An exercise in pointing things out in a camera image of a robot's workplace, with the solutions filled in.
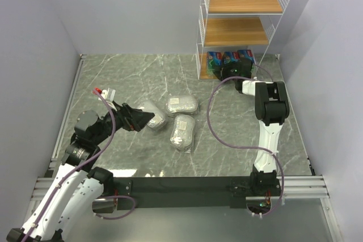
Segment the blue green sponge pack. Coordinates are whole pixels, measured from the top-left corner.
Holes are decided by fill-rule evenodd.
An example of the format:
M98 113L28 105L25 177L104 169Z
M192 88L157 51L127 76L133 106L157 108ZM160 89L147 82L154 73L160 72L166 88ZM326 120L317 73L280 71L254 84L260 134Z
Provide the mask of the blue green sponge pack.
M224 52L222 56L222 62L224 68L236 68L241 64L239 53L237 51Z
M249 49L242 49L237 51L239 58L248 58L252 62L255 62L253 52Z
M220 75L222 66L222 53L208 51L206 54L206 65L208 75Z

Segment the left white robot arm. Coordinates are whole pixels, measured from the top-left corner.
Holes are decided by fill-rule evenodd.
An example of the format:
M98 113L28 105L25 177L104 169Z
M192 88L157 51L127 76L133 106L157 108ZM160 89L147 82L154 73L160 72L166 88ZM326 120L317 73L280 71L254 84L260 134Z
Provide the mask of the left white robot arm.
M109 107L103 117L93 110L82 112L44 198L21 228L10 230L6 240L63 241L94 200L115 192L113 173L94 166L103 152L99 145L111 142L119 129L141 131L154 116L126 103Z

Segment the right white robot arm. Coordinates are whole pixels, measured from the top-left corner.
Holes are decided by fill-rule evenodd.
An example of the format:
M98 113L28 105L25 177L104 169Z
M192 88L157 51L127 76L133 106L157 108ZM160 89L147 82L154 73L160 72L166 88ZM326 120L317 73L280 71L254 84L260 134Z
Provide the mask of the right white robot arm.
M255 98L260 149L250 174L250 184L254 193L265 193L280 187L277 181L277 146L281 129L290 113L290 106L285 83L253 80L253 64L247 58L235 62L223 61L220 75L222 80L232 78L239 93Z

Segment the silver sponge pack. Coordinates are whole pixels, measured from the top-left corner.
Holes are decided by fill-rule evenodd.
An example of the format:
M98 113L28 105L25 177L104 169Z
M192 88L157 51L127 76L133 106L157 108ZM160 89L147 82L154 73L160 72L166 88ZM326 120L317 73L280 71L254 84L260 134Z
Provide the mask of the silver sponge pack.
M144 100L139 109L144 112L154 113L154 117L147 123L149 128L159 130L167 124L167 115L153 101Z
M199 101L193 95L170 96L166 101L166 113L173 117L178 114L195 114L199 108Z
M170 136L171 145L180 152L191 153L194 145L196 121L186 114L179 114L174 119Z

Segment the silver sponge pack top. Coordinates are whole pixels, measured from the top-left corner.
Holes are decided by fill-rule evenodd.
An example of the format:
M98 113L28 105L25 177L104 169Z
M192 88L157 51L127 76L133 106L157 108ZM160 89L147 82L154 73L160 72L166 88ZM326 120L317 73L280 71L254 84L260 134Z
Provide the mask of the silver sponge pack top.
M199 108L199 101L193 95L170 96L166 101L166 113L173 117L178 114L195 114Z

